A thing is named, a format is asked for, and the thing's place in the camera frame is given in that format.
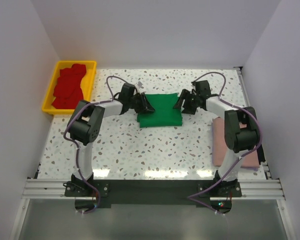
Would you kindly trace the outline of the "green t shirt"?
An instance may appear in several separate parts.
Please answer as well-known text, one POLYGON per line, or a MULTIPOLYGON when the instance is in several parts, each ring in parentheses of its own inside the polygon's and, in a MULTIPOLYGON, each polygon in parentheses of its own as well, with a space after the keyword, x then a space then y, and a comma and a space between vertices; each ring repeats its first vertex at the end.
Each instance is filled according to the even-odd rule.
POLYGON ((153 113, 139 113, 137 122, 140 128, 178 127, 183 125, 181 110, 174 105, 179 97, 177 93, 170 94, 146 94, 153 113))

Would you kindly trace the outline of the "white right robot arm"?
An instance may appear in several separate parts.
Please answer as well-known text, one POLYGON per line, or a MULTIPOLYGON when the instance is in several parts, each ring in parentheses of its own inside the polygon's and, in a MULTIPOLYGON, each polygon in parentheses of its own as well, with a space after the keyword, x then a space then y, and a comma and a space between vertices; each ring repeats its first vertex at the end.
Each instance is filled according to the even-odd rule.
POLYGON ((225 157, 214 175, 214 183, 195 193, 197 197, 211 190, 220 197, 225 196, 238 182, 238 173, 244 158, 255 152, 262 143, 262 133, 253 107, 240 107, 212 94, 209 82, 192 82, 194 89, 183 89, 173 106, 183 109, 183 114, 194 115, 197 108, 213 113, 224 121, 225 157))

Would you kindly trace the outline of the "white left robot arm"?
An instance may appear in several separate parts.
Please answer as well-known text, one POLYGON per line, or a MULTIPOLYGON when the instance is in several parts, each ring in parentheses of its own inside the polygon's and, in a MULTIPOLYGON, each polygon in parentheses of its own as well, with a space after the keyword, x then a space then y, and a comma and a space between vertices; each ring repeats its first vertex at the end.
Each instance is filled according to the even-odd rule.
POLYGON ((101 102, 78 102, 64 132, 64 139, 76 146, 75 171, 71 184, 82 196, 89 196, 94 190, 92 169, 93 142, 97 139, 104 118, 119 116, 133 109, 136 113, 155 112, 146 95, 139 93, 135 85, 124 83, 121 91, 110 100, 101 102))

